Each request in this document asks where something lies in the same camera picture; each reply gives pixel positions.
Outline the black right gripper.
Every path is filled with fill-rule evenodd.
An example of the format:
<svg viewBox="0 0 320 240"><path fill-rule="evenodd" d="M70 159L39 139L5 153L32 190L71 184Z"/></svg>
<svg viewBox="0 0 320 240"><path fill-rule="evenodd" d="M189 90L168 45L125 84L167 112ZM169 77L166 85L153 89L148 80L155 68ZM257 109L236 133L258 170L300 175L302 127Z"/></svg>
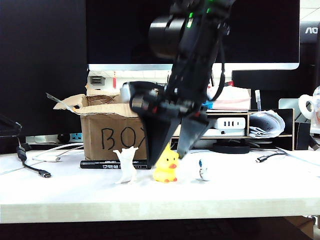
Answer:
<svg viewBox="0 0 320 240"><path fill-rule="evenodd" d="M143 118L146 155L150 166L156 164L180 123L177 145L179 159L183 159L214 125L214 120L205 114L208 109L206 106L189 100L169 100L166 88L153 82L130 82L129 106Z"/></svg>

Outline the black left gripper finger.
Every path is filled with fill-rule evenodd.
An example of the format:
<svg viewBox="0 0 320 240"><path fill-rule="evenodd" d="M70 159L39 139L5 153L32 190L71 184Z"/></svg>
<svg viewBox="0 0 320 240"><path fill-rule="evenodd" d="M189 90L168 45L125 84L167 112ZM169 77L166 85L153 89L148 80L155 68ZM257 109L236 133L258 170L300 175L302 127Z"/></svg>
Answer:
<svg viewBox="0 0 320 240"><path fill-rule="evenodd" d="M0 136L1 137L16 137L19 136L22 130L20 123L0 115Z"/></svg>

